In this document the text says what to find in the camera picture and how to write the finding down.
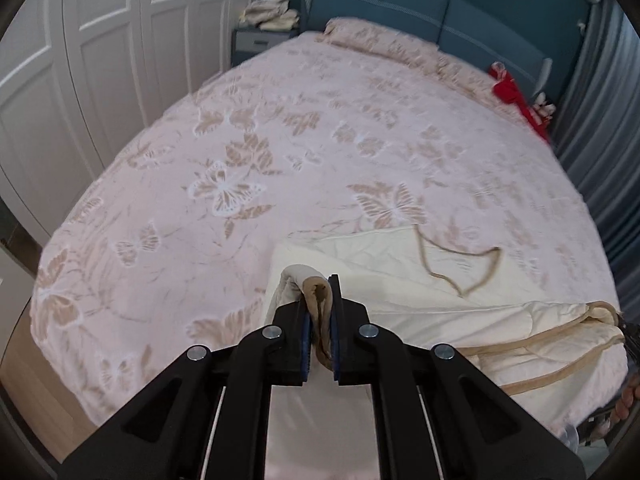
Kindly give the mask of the person's right hand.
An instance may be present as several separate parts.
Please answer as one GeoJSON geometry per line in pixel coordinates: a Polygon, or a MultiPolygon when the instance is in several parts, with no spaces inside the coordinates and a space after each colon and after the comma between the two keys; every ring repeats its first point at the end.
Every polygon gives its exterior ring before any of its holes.
{"type": "Polygon", "coordinates": [[[615,408],[612,413],[613,424],[622,422],[629,417],[634,404],[640,399],[639,384],[640,376],[638,373],[634,373],[623,388],[620,398],[615,403],[615,408]]]}

